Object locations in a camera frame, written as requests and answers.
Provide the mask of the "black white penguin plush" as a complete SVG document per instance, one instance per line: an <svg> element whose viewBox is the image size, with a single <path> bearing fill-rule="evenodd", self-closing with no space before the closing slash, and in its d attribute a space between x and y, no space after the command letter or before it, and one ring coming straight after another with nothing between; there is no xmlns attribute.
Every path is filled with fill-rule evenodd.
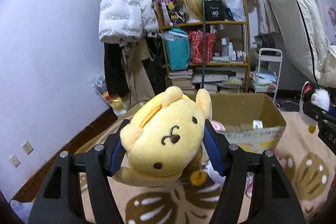
<svg viewBox="0 0 336 224"><path fill-rule="evenodd" d="M303 122L308 126L308 132L313 134L316 131L318 123L303 112L303 105L306 102L328 111L330 107L329 92L314 83L311 84L309 81L306 81L302 87L299 101L299 114Z"/></svg>

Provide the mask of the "purple white plush doll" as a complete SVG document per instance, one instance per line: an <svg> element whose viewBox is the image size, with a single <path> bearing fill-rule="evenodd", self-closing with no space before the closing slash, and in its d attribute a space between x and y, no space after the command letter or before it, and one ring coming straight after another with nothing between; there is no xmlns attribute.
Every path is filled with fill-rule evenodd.
<svg viewBox="0 0 336 224"><path fill-rule="evenodd" d="M205 171L206 174L208 174L208 176L214 183L220 185L224 184L226 177L221 176L217 171L215 171L210 161L207 162L203 170Z"/></svg>

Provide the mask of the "pink cake roll plush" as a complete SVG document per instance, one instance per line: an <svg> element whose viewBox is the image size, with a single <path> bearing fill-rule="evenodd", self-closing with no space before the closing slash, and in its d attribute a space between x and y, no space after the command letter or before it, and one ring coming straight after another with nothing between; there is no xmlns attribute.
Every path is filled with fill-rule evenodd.
<svg viewBox="0 0 336 224"><path fill-rule="evenodd" d="M222 132L222 131L226 130L224 125L222 123L218 122L218 121L212 120L211 125L212 125L212 127L214 128L215 131Z"/></svg>

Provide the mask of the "yellow dog plush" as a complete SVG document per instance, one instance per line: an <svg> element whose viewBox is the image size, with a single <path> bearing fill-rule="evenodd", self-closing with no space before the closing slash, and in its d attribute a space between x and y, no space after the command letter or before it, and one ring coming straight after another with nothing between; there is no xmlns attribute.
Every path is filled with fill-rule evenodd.
<svg viewBox="0 0 336 224"><path fill-rule="evenodd" d="M171 86L147 102L120 131L128 166L113 179L130 186L168 186L201 169L205 121L212 118L206 89L194 100Z"/></svg>

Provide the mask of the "cardboard box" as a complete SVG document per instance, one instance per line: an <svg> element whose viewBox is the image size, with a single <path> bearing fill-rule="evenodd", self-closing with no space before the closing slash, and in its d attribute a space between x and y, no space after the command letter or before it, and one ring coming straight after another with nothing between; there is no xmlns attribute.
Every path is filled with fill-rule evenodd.
<svg viewBox="0 0 336 224"><path fill-rule="evenodd" d="M222 123L224 134L248 152L261 153L273 149L279 142L286 122L271 99L262 94L209 95L200 90L194 101L181 98L176 104L176 120L180 127L173 130L181 134L181 151L196 155L205 136L205 119ZM253 120L263 122L263 129L254 130Z"/></svg>

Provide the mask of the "plastic bag with toys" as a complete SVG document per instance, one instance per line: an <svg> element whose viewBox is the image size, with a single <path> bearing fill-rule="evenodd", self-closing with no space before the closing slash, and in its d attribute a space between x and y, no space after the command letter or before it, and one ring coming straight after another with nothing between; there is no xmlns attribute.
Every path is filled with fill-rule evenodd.
<svg viewBox="0 0 336 224"><path fill-rule="evenodd" d="M104 100L106 104L108 104L112 108L114 114L117 117L120 117L127 112L127 106L126 104L124 104L124 102L119 96L109 95L106 86L105 76L98 73L97 77L95 77L91 81L91 84L95 89L96 93Z"/></svg>

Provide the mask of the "beige trench coat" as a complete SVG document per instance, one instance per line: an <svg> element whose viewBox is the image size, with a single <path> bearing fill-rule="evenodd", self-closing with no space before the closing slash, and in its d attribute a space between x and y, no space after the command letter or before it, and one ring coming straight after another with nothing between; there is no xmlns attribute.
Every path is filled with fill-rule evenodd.
<svg viewBox="0 0 336 224"><path fill-rule="evenodd" d="M155 96L141 60L138 43L131 43L123 48L122 67L130 90L129 94L123 97L122 100L128 108L138 102L149 101Z"/></svg>

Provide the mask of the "stack of books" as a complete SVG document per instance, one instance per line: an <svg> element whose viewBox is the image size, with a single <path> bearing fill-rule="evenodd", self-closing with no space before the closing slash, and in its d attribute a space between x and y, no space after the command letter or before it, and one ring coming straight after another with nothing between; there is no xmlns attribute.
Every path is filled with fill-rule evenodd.
<svg viewBox="0 0 336 224"><path fill-rule="evenodd" d="M194 85L191 82L193 78L193 70L187 69L184 71L171 71L169 79L173 86L177 86L182 90L194 90Z"/></svg>

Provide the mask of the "red gift bag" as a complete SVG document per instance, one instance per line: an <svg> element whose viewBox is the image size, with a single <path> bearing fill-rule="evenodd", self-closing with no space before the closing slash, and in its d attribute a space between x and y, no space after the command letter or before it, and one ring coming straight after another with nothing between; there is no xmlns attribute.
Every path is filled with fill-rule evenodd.
<svg viewBox="0 0 336 224"><path fill-rule="evenodd" d="M217 34L206 32L204 46L203 32L201 30L189 31L191 62L194 64L209 63L213 58L216 38Z"/></svg>

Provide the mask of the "black box with 40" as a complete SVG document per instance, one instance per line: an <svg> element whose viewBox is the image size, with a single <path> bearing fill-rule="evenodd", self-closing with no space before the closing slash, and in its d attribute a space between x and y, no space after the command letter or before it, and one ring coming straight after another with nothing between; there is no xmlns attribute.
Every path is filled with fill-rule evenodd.
<svg viewBox="0 0 336 224"><path fill-rule="evenodd" d="M221 0L205 1L206 21L223 21L224 6Z"/></svg>

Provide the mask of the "teal paper bag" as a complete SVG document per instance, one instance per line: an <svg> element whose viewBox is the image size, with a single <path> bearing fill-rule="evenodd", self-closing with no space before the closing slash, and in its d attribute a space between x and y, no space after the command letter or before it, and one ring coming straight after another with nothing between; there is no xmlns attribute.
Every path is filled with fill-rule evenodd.
<svg viewBox="0 0 336 224"><path fill-rule="evenodd" d="M180 28L165 31L162 37L166 44L169 67L172 71L186 70L190 62L190 41L187 32Z"/></svg>

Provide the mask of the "blonde wig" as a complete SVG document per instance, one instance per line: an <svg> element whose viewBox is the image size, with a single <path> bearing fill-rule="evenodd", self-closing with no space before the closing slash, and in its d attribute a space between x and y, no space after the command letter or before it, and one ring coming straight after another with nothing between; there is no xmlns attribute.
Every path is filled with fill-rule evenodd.
<svg viewBox="0 0 336 224"><path fill-rule="evenodd" d="M202 21L202 0L181 0L188 22Z"/></svg>

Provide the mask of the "black cartoon print bag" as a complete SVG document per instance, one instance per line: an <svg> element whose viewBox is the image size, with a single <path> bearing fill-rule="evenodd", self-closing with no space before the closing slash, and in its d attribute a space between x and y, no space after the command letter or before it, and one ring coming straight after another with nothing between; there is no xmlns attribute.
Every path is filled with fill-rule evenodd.
<svg viewBox="0 0 336 224"><path fill-rule="evenodd" d="M165 26L185 23L185 15L181 0L157 0L161 5Z"/></svg>

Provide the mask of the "white puffer jacket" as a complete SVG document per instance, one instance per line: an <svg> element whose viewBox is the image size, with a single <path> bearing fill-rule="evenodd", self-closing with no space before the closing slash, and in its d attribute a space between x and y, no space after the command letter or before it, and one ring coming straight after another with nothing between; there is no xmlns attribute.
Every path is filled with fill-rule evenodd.
<svg viewBox="0 0 336 224"><path fill-rule="evenodd" d="M153 0L102 0L98 26L103 43L124 45L159 31Z"/></svg>

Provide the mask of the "wall socket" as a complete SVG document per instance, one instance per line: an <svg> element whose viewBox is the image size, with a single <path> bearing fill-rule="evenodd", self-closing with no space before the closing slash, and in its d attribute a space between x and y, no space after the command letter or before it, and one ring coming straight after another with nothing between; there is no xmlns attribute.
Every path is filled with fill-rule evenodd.
<svg viewBox="0 0 336 224"><path fill-rule="evenodd" d="M25 153L27 155L29 155L30 153L32 153L32 151L34 150L34 148L32 147L32 145L30 145L30 143L28 141L26 141L25 143L23 143L21 145L23 151L25 151Z"/></svg>
<svg viewBox="0 0 336 224"><path fill-rule="evenodd" d="M20 160L15 155L11 155L9 160L15 168L21 163Z"/></svg>

